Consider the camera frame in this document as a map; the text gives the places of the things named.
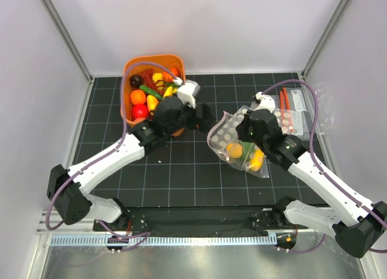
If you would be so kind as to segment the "green toy bell pepper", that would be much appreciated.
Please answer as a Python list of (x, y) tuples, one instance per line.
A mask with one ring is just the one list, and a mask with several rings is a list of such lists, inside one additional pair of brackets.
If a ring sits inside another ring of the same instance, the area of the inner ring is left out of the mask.
[(242, 155), (240, 157), (243, 161), (249, 161), (250, 155), (255, 153), (255, 144), (249, 142), (240, 142), (242, 146)]

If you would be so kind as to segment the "yellow toy mango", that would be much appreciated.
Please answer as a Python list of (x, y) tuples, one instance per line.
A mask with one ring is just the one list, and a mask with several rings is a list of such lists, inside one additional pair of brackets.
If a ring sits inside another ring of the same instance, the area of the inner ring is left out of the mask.
[(148, 111), (150, 113), (153, 113), (159, 104), (159, 100), (155, 96), (148, 95), (146, 99), (146, 103), (148, 106)]
[(249, 170), (253, 172), (259, 171), (262, 168), (264, 157), (265, 155), (260, 149), (257, 149), (251, 153), (249, 158)]

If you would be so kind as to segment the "pink polka dot zip bag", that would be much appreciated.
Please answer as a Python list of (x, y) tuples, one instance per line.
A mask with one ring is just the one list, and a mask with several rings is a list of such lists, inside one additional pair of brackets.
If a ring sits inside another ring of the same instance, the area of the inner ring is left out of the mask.
[(207, 135), (209, 148), (231, 167), (259, 178), (268, 178), (269, 172), (264, 153), (251, 142), (239, 140), (236, 126), (250, 108), (243, 105), (235, 113), (223, 112), (220, 121)]

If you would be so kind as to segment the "yellow toy lemon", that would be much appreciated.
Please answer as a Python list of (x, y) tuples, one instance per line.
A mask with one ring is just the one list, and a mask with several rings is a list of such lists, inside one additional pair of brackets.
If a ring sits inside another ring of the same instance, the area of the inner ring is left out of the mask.
[(228, 156), (232, 159), (240, 159), (242, 155), (242, 146), (240, 143), (230, 143), (226, 147)]

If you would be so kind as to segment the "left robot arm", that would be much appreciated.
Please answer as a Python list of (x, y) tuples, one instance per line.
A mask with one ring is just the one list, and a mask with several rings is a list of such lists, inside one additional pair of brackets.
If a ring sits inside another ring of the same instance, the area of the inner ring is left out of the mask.
[(153, 118), (124, 127), (122, 137), (95, 156), (67, 169), (55, 166), (47, 188), (50, 208), (56, 209), (66, 225), (91, 218), (121, 231), (128, 224), (129, 211), (118, 199), (92, 195), (92, 190), (124, 166), (164, 146), (178, 130), (207, 133), (214, 122), (206, 103), (192, 108), (177, 96), (165, 98), (156, 107)]

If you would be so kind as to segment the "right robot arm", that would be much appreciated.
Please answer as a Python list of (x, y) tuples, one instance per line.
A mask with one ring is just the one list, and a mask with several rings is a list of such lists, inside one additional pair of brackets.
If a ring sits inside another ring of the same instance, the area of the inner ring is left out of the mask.
[(362, 258), (386, 231), (386, 203), (365, 198), (331, 172), (306, 141), (284, 134), (268, 109), (248, 111), (236, 127), (238, 139), (252, 142), (272, 163), (306, 183), (331, 208), (320, 209), (291, 198), (272, 213), (279, 228), (302, 225), (335, 239), (348, 254)]

